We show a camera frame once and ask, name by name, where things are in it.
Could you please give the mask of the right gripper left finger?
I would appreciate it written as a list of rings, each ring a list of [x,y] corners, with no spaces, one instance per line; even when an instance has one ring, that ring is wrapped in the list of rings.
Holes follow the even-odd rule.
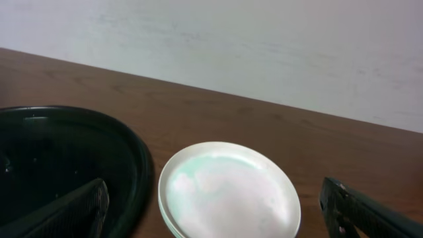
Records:
[[[100,237],[110,199],[96,178],[1,227],[2,237]]]

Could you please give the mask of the mint green plate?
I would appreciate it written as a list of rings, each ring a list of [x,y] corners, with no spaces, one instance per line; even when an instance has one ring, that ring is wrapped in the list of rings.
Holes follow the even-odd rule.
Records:
[[[165,203],[163,202],[161,198],[158,198],[158,204],[159,204],[159,210],[163,218],[163,221],[165,222],[167,228],[173,234],[173,236],[175,238],[186,238],[183,232],[181,232],[174,224],[174,221],[171,217],[169,209],[166,207]]]

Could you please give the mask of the white plate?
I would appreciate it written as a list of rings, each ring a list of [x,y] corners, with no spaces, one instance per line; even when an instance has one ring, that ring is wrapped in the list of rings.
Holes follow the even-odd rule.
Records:
[[[234,143],[188,146],[163,167],[158,198],[186,237],[296,237],[299,196],[261,153]]]

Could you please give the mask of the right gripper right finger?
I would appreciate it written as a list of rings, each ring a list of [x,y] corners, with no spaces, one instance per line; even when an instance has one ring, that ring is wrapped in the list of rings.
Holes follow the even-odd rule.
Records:
[[[330,237],[422,238],[422,224],[326,177],[319,204]]]

